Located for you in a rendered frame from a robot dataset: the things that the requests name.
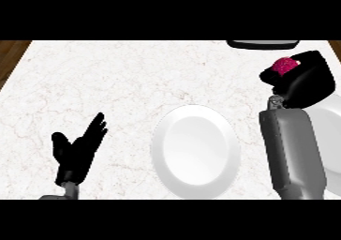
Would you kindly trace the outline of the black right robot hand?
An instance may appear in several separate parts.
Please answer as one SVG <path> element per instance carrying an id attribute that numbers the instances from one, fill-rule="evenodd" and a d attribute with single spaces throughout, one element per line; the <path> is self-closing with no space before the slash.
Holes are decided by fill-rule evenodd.
<path id="1" fill-rule="evenodd" d="M 284 98 L 288 109 L 304 109 L 321 102 L 335 91 L 335 80 L 328 61 L 319 51 L 291 56 L 301 65 L 279 75 L 272 67 L 260 74 L 262 81 L 273 86 L 273 94 Z"/>

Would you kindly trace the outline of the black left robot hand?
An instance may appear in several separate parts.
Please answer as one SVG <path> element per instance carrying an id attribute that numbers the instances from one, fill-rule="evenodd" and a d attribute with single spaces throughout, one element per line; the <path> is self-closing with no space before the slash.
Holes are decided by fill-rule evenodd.
<path id="1" fill-rule="evenodd" d="M 108 129 L 104 113 L 100 112 L 80 137 L 70 142 L 61 132 L 52 134 L 54 157 L 58 162 L 57 185 L 73 182 L 79 185 L 89 173 L 95 154 L 103 144 Z"/>

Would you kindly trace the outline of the pink cupcake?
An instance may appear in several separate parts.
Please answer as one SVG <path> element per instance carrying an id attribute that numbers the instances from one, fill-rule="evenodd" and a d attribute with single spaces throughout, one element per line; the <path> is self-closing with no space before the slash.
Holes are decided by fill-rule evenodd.
<path id="1" fill-rule="evenodd" d="M 272 70 L 276 71 L 281 76 L 284 76 L 287 72 L 291 71 L 300 65 L 301 62 L 298 60 L 293 59 L 291 57 L 284 57 L 275 62 Z"/>

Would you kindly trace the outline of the white oval plate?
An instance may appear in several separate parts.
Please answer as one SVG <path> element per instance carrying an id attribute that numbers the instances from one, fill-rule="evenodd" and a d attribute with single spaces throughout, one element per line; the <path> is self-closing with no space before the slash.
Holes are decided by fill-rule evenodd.
<path id="1" fill-rule="evenodd" d="M 328 177 L 328 191 L 341 197 L 341 97 L 331 95 L 306 108 Z"/>
<path id="2" fill-rule="evenodd" d="M 216 110 L 188 105 L 170 111 L 154 131 L 151 159 L 181 198 L 213 199 L 228 190 L 240 172 L 240 140 Z"/>

